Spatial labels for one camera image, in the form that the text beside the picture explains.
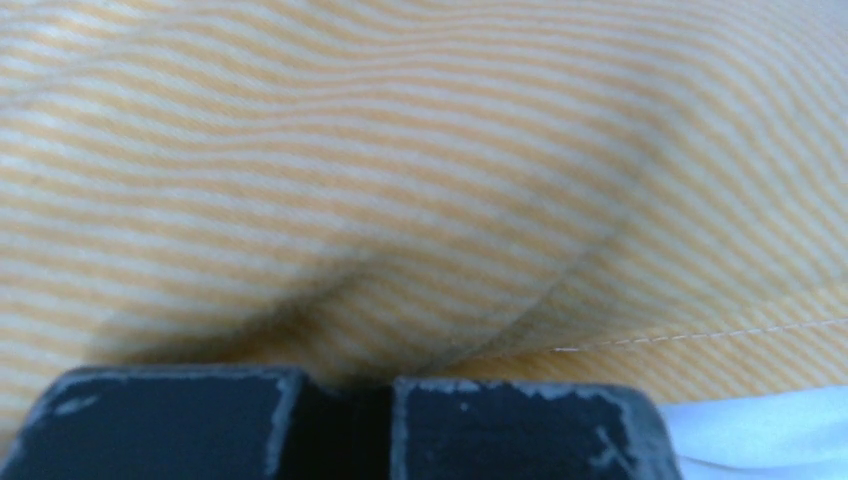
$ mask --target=stitching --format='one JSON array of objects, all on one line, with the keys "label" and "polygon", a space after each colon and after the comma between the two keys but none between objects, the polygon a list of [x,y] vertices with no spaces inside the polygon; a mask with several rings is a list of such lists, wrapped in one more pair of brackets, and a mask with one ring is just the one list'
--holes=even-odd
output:
[{"label": "stitching", "polygon": [[801,328],[811,328],[811,327],[826,327],[829,325],[839,325],[843,323],[848,323],[848,318],[838,318],[835,320],[826,320],[823,322],[806,322],[806,323],[793,323],[789,325],[780,325],[776,327],[767,327],[767,328],[749,328],[745,330],[734,330],[732,332],[715,332],[715,333],[692,333],[686,335],[674,335],[674,336],[664,336],[664,337],[644,337],[644,338],[633,338],[628,340],[611,340],[607,342],[600,343],[592,343],[588,345],[583,345],[579,347],[559,347],[554,348],[554,352],[585,352],[587,350],[598,350],[604,347],[615,347],[622,345],[634,345],[640,343],[660,343],[660,342],[670,342],[674,340],[697,340],[703,338],[722,338],[722,337],[737,337],[740,335],[758,335],[764,333],[774,333],[774,332],[785,332],[788,330],[797,330]]}]

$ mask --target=dark plastic object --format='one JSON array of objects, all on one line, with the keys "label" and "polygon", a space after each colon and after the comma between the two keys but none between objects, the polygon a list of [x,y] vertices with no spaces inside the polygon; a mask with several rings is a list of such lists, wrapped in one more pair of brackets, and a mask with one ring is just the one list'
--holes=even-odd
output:
[{"label": "dark plastic object", "polygon": [[622,387],[398,379],[340,394],[283,367],[69,372],[0,480],[677,480],[646,397]]}]

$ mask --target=white cloth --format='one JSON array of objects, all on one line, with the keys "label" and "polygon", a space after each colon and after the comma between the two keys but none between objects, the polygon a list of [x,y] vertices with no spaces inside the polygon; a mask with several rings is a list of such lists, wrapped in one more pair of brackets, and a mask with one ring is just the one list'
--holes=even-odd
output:
[{"label": "white cloth", "polygon": [[685,480],[848,479],[848,387],[660,411]]}]

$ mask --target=orange and white striped fabric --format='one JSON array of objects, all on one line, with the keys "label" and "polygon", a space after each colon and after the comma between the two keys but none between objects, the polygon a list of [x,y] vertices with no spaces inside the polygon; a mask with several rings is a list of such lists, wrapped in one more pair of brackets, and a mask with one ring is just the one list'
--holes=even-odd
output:
[{"label": "orange and white striped fabric", "polygon": [[84,363],[848,383],[841,0],[3,0],[0,451]]}]

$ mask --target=black block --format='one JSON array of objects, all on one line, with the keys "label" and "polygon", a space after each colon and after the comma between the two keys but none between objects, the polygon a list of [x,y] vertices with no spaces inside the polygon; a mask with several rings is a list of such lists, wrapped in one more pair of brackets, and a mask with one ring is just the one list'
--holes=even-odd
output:
[{"label": "black block", "polygon": [[[0,478],[296,478],[281,474],[292,431],[320,435],[296,418],[304,402],[336,411],[330,397],[296,369],[76,370],[35,405]],[[297,472],[314,459],[287,461]]]},{"label": "black block", "polygon": [[675,480],[659,414],[622,387],[399,379],[392,480]]}]

